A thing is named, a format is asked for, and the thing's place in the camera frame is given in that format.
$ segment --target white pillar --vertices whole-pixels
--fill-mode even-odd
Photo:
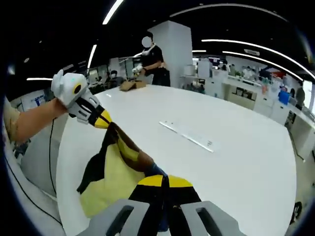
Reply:
[[[119,58],[111,58],[109,62],[109,70],[116,70],[117,76],[120,76],[120,65],[119,65]]]
[[[170,71],[171,86],[179,88],[184,66],[192,64],[190,28],[166,21],[148,31],[153,34],[153,41],[162,49],[164,61]]]

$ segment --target round table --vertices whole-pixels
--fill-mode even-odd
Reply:
[[[234,217],[244,234],[285,234],[296,194],[295,157],[285,127],[231,102],[177,88],[114,88],[96,96],[159,167],[190,181],[202,201]],[[208,137],[214,152],[159,124],[166,120]],[[89,225],[76,189],[105,132],[67,120],[57,163],[58,207],[67,236]]]

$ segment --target cable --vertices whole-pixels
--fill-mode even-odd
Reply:
[[[56,220],[56,221],[63,227],[62,223],[61,223],[59,220],[57,220],[55,217],[53,217],[53,216],[52,216],[51,214],[49,214],[48,212],[44,211],[42,208],[40,208],[38,205],[36,205],[35,202],[32,201],[32,199],[27,195],[27,193],[26,193],[26,192],[24,191],[24,189],[22,188],[20,182],[19,182],[18,179],[16,178],[16,176],[15,176],[13,170],[11,169],[11,166],[9,165],[8,160],[6,159],[6,157],[4,157],[4,158],[5,158],[5,160],[6,160],[7,164],[8,164],[8,167],[10,168],[10,171],[12,172],[12,174],[13,174],[15,180],[18,182],[18,184],[19,184],[21,190],[23,191],[23,193],[25,194],[25,196],[26,196],[26,197],[31,201],[31,203],[33,203],[38,209],[40,209],[42,212],[44,212],[45,214],[49,215],[51,218],[53,218],[54,220]]]
[[[49,137],[49,174],[50,174],[51,185],[53,186],[53,189],[54,189],[55,194],[57,194],[57,192],[56,192],[56,190],[55,190],[55,187],[54,187],[53,177],[52,177],[52,175],[51,175],[51,165],[50,165],[51,136],[52,136],[52,134],[53,134],[54,121],[55,121],[55,119],[53,119],[53,123],[52,123],[52,125],[51,125],[50,137]]]

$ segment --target blue bin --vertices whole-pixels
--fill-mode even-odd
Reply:
[[[280,91],[279,93],[279,101],[283,104],[287,105],[290,99],[290,93],[285,91]]]

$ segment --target black shirt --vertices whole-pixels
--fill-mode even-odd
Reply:
[[[141,62],[143,67],[152,65],[154,63],[157,63],[158,61],[164,62],[164,59],[162,55],[162,50],[157,45],[151,49],[148,55],[141,56]],[[155,74],[159,70],[160,68],[147,70],[146,75]]]

